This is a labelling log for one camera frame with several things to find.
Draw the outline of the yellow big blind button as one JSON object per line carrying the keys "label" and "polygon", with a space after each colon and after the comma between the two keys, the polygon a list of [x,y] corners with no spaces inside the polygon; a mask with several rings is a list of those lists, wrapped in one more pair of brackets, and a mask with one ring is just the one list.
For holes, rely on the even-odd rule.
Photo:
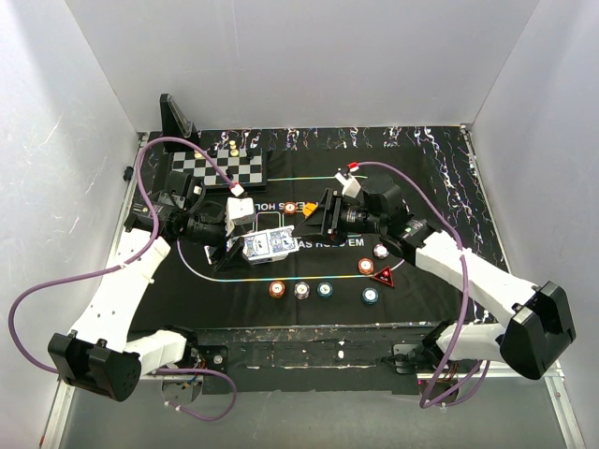
{"label": "yellow big blind button", "polygon": [[317,205],[315,203],[306,203],[303,207],[303,214],[305,217],[309,217],[316,210]]}

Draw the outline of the pink blue chip stack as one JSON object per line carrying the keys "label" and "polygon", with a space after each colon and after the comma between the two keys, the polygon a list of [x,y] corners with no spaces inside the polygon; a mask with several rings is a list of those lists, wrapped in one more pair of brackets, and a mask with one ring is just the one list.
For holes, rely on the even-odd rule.
{"label": "pink blue chip stack", "polygon": [[306,282],[297,282],[294,285],[294,296],[296,297],[296,299],[307,299],[310,295],[310,292],[310,285]]}

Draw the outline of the green blue chip stack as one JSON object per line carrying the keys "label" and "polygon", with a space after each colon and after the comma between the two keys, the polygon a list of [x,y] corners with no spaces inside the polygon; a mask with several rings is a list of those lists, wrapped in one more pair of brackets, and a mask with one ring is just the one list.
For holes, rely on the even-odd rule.
{"label": "green blue chip stack", "polygon": [[333,294],[333,287],[329,282],[321,282],[317,286],[317,294],[322,298],[331,297]]}

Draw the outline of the orange chips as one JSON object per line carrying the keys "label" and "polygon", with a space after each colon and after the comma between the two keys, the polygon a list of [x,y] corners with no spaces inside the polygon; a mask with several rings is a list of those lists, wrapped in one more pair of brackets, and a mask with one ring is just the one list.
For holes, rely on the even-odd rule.
{"label": "orange chips", "polygon": [[371,275],[374,272],[374,263],[369,258],[361,258],[358,261],[358,271],[362,275]]}
{"label": "orange chips", "polygon": [[283,211],[285,215],[293,215],[298,211],[298,205],[294,202],[286,202]]}

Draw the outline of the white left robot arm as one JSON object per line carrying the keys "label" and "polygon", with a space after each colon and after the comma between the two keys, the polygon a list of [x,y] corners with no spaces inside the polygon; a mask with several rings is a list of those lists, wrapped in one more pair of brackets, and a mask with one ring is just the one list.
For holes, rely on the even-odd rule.
{"label": "white left robot arm", "polygon": [[130,340],[128,333],[146,289],[176,239],[208,245],[219,257],[227,256],[232,223],[223,212],[211,216],[202,210],[205,192],[199,178],[173,171],[163,190],[133,204],[117,248],[117,271],[102,279],[70,331],[54,334],[48,344],[66,384],[122,402],[145,374],[166,366],[187,374],[197,367],[199,343],[190,329],[166,326],[136,340]]}

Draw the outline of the red black triangular all-in marker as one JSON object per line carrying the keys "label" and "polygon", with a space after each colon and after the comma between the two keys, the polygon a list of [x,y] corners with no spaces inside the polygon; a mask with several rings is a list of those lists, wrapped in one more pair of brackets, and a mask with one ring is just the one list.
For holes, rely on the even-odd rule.
{"label": "red black triangular all-in marker", "polygon": [[372,275],[372,279],[376,282],[379,282],[383,285],[393,288],[394,280],[393,280],[393,269],[390,266],[382,268]]}

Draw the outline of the blue playing card box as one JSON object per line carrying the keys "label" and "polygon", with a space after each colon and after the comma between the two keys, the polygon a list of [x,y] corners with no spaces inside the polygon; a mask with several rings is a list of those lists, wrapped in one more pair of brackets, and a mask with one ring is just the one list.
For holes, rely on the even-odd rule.
{"label": "blue playing card box", "polygon": [[252,265],[276,262],[300,249],[293,236],[294,226],[283,226],[247,234],[243,237],[243,257]]}

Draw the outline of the green chips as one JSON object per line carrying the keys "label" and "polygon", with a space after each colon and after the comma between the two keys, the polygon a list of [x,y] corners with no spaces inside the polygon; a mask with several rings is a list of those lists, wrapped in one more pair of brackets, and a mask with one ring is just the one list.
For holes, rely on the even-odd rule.
{"label": "green chips", "polygon": [[375,304],[379,299],[379,293],[375,288],[365,288],[361,294],[362,301],[367,305]]}

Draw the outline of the orange red chip stack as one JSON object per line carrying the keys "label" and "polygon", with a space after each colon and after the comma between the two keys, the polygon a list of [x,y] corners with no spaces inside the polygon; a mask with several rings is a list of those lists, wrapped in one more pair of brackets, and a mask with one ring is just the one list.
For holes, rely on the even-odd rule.
{"label": "orange red chip stack", "polygon": [[274,281],[269,286],[269,295],[272,298],[281,298],[285,294],[285,284],[281,281]]}

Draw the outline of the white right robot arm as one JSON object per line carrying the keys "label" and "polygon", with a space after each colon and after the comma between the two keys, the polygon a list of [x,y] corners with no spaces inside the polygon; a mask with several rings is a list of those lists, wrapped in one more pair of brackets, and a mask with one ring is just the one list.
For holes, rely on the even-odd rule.
{"label": "white right robot arm", "polygon": [[336,176],[341,190],[328,189],[316,209],[295,228],[297,239],[340,245],[351,233],[376,235],[403,262],[460,290],[494,317],[492,324],[468,324],[466,313],[438,325],[421,343],[425,364],[445,371],[456,361],[505,363],[516,373],[540,379],[576,340],[564,289],[536,285],[501,270],[404,205],[401,187],[388,175],[358,181]]}

